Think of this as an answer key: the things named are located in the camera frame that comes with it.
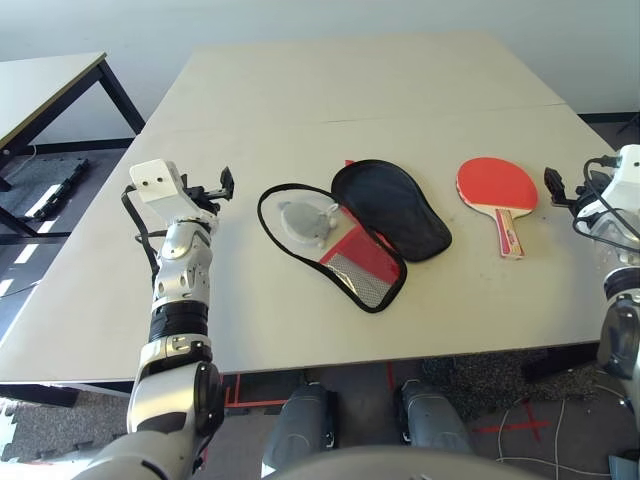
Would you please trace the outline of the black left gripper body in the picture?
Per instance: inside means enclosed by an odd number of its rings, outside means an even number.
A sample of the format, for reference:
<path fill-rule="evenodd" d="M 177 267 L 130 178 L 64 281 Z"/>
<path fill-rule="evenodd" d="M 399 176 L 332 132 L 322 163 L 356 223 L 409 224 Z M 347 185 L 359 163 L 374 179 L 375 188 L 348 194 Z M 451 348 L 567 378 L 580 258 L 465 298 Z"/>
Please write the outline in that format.
<path fill-rule="evenodd" d="M 220 205 L 216 203 L 203 186 L 188 186 L 188 175 L 182 175 L 183 191 L 200 209 L 209 213 L 218 213 Z"/>

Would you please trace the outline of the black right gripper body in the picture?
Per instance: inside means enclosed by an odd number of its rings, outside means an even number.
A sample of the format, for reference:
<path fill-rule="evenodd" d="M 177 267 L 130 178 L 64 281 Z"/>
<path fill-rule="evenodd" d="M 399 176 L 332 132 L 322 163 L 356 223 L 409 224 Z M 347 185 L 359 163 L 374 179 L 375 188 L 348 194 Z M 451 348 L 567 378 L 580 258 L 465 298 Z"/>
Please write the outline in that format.
<path fill-rule="evenodd" d="M 566 197 L 564 188 L 552 191 L 552 204 L 556 207 L 566 207 L 572 215 L 578 215 L 580 211 L 597 200 L 593 190 L 586 185 L 576 188 L 576 199 Z"/>

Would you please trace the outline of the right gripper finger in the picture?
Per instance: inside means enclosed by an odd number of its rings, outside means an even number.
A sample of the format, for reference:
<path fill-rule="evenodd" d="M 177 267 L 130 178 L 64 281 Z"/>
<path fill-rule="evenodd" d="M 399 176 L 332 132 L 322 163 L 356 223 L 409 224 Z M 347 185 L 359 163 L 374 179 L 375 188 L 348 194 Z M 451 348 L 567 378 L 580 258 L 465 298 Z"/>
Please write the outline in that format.
<path fill-rule="evenodd" d="M 553 204 L 565 203 L 565 186 L 559 172 L 553 168 L 546 167 L 543 175 L 544 184 L 551 196 Z"/>

